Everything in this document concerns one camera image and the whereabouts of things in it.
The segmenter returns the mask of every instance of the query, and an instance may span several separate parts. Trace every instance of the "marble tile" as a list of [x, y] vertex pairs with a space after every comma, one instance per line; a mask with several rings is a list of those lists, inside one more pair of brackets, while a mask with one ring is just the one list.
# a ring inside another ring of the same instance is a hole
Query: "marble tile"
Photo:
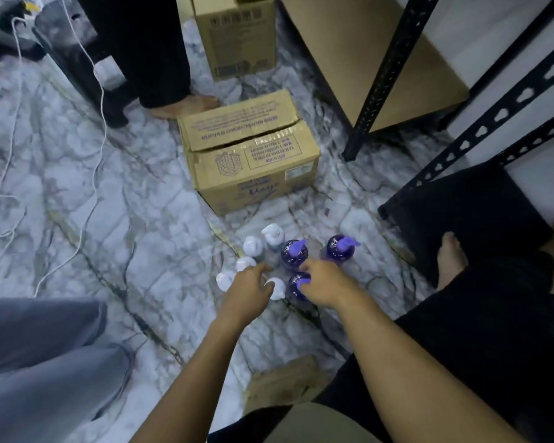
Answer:
[[[316, 183], [303, 191], [216, 217], [193, 190], [176, 124], [153, 118], [139, 104], [129, 125], [109, 130], [104, 160], [98, 114], [49, 58], [23, 63], [23, 97], [14, 158], [0, 200], [0, 234], [25, 212], [14, 236], [0, 237], [0, 296], [31, 297], [39, 280], [78, 255], [39, 288], [40, 297], [94, 296], [109, 304], [108, 339], [137, 351], [136, 369], [121, 400], [104, 417], [82, 425], [68, 442], [129, 440], [203, 339], [222, 293], [215, 275], [233, 268], [239, 245], [269, 222], [288, 237], [324, 243], [340, 231], [362, 242], [349, 266], [391, 317], [429, 295], [430, 287], [402, 258], [402, 242], [377, 208], [436, 155], [439, 134], [391, 132], [366, 145], [355, 162], [339, 157], [347, 134], [323, 101], [318, 77], [278, 20], [276, 69], [214, 83], [197, 27], [184, 25], [192, 86], [224, 104], [286, 88], [310, 125], [323, 156]], [[18, 60], [0, 59], [0, 174], [16, 105]], [[231, 360], [212, 430], [237, 420], [252, 371], [304, 354], [335, 370], [349, 352], [328, 311], [273, 302], [248, 327]]]

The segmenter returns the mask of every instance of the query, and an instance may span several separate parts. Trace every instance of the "white bottle cap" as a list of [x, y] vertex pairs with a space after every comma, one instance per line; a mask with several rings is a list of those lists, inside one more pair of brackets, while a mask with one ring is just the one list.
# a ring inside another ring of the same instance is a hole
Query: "white bottle cap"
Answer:
[[244, 244], [242, 245], [242, 248], [244, 249], [244, 253], [246, 253], [246, 256], [251, 256], [252, 258], [255, 258], [263, 254], [263, 249], [265, 248], [265, 246], [263, 245], [263, 241], [258, 239], [256, 236], [247, 236], [244, 239]]
[[283, 280], [281, 280], [281, 278], [273, 276], [267, 280], [267, 283], [271, 281], [275, 283], [275, 288], [273, 289], [273, 293], [271, 294], [271, 299], [281, 300], [281, 298], [285, 298], [285, 283], [283, 282]]
[[285, 243], [285, 232], [274, 222], [267, 225], [260, 232], [265, 235], [265, 239], [269, 245], [277, 246]]
[[256, 266], [256, 261], [254, 260], [254, 258], [251, 258], [250, 256], [243, 256], [242, 258], [238, 258], [236, 260], [237, 272], [242, 272], [248, 266], [252, 266], [252, 267]]
[[215, 282], [217, 283], [217, 287], [220, 288], [223, 292], [227, 292], [228, 289], [230, 289], [230, 286], [234, 282], [234, 277], [236, 276], [236, 272], [233, 270], [225, 270], [223, 272], [218, 273], [215, 276]]

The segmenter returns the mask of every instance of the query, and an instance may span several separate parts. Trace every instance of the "purple pump dispenser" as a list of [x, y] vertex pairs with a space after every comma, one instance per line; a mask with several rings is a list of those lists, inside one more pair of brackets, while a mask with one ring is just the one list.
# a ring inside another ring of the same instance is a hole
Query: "purple pump dispenser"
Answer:
[[290, 271], [297, 272], [302, 263], [308, 259], [306, 240], [291, 239], [281, 249], [281, 264]]
[[293, 275], [287, 283], [288, 295], [297, 298], [301, 301], [309, 301], [308, 298], [302, 294], [301, 285], [304, 283], [310, 283], [310, 274], [306, 272], [298, 272]]
[[355, 239], [343, 234], [336, 234], [323, 249], [322, 259], [334, 261], [337, 264], [342, 264], [349, 261], [355, 253], [355, 247], [361, 245]]

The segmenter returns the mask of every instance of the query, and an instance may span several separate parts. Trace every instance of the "blue-gray pants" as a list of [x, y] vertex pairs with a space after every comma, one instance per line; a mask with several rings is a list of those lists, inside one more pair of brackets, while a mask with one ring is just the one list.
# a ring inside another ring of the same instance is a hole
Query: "blue-gray pants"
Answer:
[[91, 299], [0, 298], [0, 443], [61, 442], [121, 394], [133, 354], [91, 345], [106, 322]]

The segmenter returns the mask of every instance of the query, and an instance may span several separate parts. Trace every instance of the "forearm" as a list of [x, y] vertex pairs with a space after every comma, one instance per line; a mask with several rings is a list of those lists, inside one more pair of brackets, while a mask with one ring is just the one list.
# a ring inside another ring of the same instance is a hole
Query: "forearm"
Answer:
[[339, 315], [370, 396], [395, 442], [524, 441], [371, 297], [353, 293]]
[[212, 322], [195, 354], [131, 443], [204, 443], [242, 330]]

